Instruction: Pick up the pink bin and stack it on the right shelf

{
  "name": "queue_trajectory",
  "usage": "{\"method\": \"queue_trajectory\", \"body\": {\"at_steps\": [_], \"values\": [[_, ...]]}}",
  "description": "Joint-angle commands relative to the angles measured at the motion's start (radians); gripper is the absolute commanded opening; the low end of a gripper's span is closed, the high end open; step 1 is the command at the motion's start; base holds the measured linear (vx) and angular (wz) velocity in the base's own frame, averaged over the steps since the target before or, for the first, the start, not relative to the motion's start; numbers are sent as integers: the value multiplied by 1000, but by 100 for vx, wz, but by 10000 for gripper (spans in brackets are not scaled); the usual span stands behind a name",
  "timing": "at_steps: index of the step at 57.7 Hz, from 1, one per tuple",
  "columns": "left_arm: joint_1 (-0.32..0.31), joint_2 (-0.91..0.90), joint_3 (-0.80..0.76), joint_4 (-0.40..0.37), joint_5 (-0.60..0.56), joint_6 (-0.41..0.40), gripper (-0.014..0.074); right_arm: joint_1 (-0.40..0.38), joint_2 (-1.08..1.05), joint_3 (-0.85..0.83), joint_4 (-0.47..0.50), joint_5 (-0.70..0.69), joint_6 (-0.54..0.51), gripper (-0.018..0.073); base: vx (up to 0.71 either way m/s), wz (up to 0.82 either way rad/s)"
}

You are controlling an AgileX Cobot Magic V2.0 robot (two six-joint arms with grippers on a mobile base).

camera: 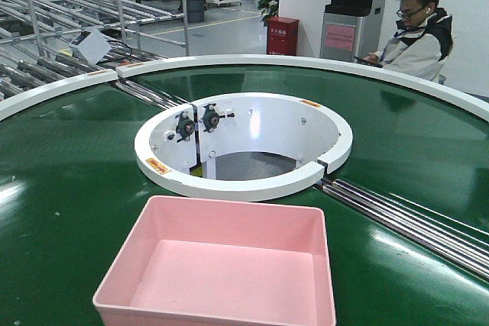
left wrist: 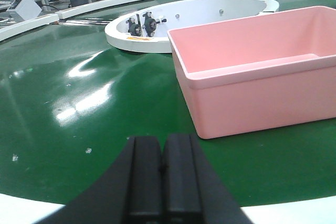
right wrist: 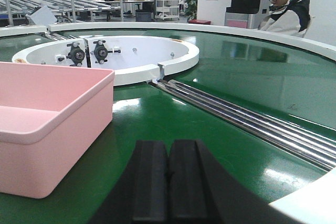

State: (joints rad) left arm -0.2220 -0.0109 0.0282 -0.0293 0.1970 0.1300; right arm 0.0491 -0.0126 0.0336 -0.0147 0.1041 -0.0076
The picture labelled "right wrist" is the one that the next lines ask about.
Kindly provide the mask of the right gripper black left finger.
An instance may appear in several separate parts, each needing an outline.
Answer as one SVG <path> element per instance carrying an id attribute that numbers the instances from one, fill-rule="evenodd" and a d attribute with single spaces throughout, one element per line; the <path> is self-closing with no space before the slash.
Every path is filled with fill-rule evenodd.
<path id="1" fill-rule="evenodd" d="M 89 223 L 166 223 L 167 152 L 139 140 L 126 168 Z"/>

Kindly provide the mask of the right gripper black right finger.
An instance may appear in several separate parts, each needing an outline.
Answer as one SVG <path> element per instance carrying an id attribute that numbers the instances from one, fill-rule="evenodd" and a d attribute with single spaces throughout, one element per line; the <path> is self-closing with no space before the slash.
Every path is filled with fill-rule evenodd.
<path id="1" fill-rule="evenodd" d="M 170 149 L 171 223 L 296 223 L 240 184 L 200 140 Z"/>

